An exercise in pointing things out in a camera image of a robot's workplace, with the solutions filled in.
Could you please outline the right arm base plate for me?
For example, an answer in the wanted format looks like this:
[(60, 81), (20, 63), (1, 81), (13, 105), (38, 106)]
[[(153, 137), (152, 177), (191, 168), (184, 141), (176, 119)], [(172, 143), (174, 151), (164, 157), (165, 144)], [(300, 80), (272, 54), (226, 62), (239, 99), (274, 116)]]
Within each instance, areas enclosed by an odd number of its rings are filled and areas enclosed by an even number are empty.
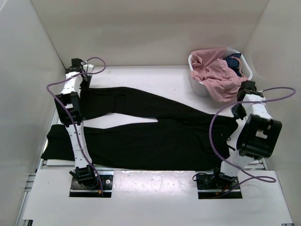
[(198, 198), (201, 199), (242, 199), (238, 177), (233, 180), (222, 180), (199, 172), (192, 177), (197, 184)]

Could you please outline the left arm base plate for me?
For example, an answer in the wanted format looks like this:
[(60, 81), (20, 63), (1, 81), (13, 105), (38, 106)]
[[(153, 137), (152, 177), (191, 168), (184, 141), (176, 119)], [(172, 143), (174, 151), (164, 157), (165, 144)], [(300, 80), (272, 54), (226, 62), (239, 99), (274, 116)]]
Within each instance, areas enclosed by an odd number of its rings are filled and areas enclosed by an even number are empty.
[(103, 185), (102, 192), (99, 183), (84, 186), (73, 178), (71, 181), (69, 196), (85, 198), (111, 198), (113, 187), (113, 175), (102, 174), (100, 175), (100, 178)]

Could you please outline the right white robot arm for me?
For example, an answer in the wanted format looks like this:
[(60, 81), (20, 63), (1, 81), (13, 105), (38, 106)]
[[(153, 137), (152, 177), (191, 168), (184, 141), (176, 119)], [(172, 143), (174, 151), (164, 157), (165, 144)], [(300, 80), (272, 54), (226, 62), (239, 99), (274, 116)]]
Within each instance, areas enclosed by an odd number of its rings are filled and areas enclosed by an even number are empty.
[(246, 118), (246, 122), (238, 136), (236, 150), (222, 161), (211, 176), (211, 182), (216, 188), (230, 187), (246, 165), (272, 155), (282, 123), (272, 119), (264, 100), (254, 81), (241, 83), (238, 102), (231, 108), (231, 112), (236, 120)]

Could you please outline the black trousers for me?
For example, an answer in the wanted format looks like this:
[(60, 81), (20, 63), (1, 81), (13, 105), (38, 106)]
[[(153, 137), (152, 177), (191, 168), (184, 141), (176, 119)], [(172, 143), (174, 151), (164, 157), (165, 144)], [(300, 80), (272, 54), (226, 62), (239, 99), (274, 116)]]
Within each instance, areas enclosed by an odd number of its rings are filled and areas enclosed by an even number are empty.
[(133, 88), (86, 89), (81, 91), (80, 101), (88, 120), (109, 113), (156, 119), (108, 129), (85, 127), (92, 162), (107, 167), (212, 170), (229, 157), (227, 140), (238, 128), (232, 117), (214, 117)]

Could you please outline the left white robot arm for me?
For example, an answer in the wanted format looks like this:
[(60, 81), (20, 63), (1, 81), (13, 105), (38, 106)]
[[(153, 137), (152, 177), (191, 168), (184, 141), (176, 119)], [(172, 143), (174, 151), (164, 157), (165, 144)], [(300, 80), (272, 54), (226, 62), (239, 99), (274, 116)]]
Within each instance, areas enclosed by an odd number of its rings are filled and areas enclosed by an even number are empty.
[(55, 105), (61, 123), (65, 126), (73, 150), (75, 170), (70, 174), (87, 189), (99, 186), (99, 177), (92, 167), (92, 159), (87, 150), (84, 135), (85, 117), (80, 109), (80, 91), (90, 85), (94, 67), (80, 58), (71, 60), (71, 66), (65, 70), (63, 89), (55, 95)]

